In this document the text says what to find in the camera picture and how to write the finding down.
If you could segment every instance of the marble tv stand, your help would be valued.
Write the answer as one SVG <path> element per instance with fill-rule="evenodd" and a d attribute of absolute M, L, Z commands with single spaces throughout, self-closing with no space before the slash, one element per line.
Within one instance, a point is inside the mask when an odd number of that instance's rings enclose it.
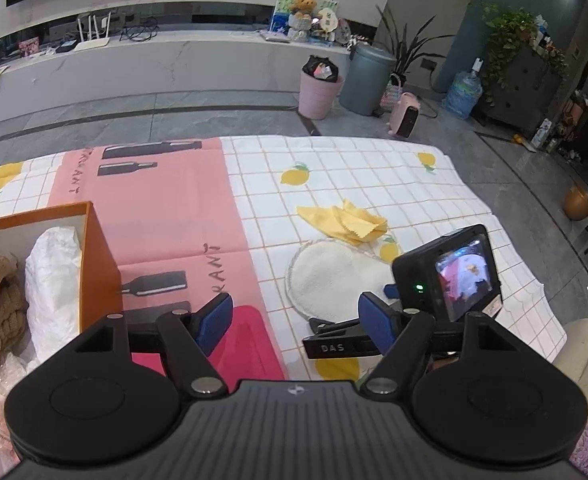
<path fill-rule="evenodd" d="M 0 121 L 79 102 L 193 90 L 297 92 L 310 55 L 347 74 L 341 47 L 271 43 L 256 32 L 159 32 L 143 43 L 112 37 L 106 46 L 12 61 L 0 76 Z"/>

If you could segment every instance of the white towel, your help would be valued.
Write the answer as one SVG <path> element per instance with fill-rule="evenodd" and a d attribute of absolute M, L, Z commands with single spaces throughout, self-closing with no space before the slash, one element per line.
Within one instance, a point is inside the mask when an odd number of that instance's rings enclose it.
<path fill-rule="evenodd" d="M 389 264 L 338 240 L 303 245 L 288 269 L 285 292 L 303 316 L 331 322 L 359 317 L 359 296 L 373 292 L 386 300 L 383 287 L 393 283 Z"/>

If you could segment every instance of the black trash bag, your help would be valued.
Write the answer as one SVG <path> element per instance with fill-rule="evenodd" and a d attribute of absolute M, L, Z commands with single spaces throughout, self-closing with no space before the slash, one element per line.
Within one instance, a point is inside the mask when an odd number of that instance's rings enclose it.
<path fill-rule="evenodd" d="M 310 56 L 303 66 L 303 72 L 328 83 L 338 81 L 338 67 L 328 57 Z"/>

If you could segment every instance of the camera screen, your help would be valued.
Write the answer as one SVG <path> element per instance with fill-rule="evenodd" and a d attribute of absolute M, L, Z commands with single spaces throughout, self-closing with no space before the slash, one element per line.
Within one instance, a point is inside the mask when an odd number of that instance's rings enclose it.
<path fill-rule="evenodd" d="M 443 254 L 436 261 L 436 270 L 450 321 L 461 318 L 492 288 L 479 240 Z"/>

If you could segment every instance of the gray trash can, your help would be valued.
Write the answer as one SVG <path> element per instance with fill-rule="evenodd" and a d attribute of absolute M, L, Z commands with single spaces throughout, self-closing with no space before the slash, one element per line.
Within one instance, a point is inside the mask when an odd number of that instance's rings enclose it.
<path fill-rule="evenodd" d="M 350 71 L 341 91 L 343 107 L 361 115 L 372 115 L 388 85 L 396 58 L 367 43 L 356 46 Z"/>

